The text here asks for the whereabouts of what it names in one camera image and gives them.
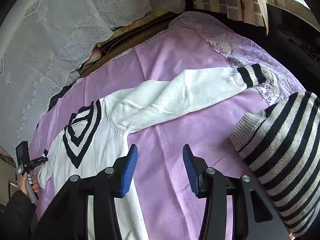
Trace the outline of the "person left hand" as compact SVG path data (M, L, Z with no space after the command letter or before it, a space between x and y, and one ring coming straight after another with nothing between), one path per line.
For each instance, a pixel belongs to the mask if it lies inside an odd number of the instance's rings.
M21 186L20 186L20 190L28 197L28 190L27 190L27 186L30 185L29 183L29 178L28 178L28 174L27 172L24 172L24 174L21 176ZM39 194L40 193L40 189L39 189L39 184L37 181L36 176L33 178L33 185L32 185L32 189L35 193Z

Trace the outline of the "black sleeve forearm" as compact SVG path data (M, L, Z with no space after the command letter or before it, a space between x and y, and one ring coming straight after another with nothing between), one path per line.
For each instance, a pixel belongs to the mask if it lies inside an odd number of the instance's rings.
M1 239L30 239L36 205L17 190L1 212Z

